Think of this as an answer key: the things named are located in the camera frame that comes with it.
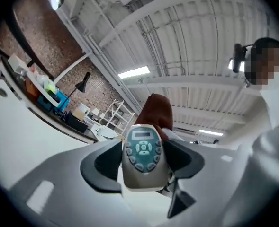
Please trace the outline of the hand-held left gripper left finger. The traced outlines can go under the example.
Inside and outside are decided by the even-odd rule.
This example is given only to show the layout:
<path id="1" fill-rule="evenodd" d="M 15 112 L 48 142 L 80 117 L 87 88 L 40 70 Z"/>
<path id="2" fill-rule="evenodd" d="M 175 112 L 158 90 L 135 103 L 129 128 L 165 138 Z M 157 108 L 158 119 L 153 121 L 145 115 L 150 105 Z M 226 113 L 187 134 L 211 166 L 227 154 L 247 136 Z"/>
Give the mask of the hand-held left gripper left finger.
<path id="1" fill-rule="evenodd" d="M 34 227 L 146 227 L 117 181 L 122 141 L 108 140 L 49 157 L 9 191 Z"/>

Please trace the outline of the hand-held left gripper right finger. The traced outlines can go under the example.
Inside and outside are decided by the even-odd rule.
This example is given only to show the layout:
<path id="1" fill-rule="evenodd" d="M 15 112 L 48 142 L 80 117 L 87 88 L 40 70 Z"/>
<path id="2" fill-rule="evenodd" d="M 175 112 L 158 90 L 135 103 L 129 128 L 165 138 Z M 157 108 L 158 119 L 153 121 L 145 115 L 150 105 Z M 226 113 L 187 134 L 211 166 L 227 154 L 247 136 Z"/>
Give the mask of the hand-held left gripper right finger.
<path id="1" fill-rule="evenodd" d="M 162 227 L 243 227 L 249 214 L 235 198 L 247 164 L 240 151 L 166 140 L 164 152 L 175 181 Z"/>

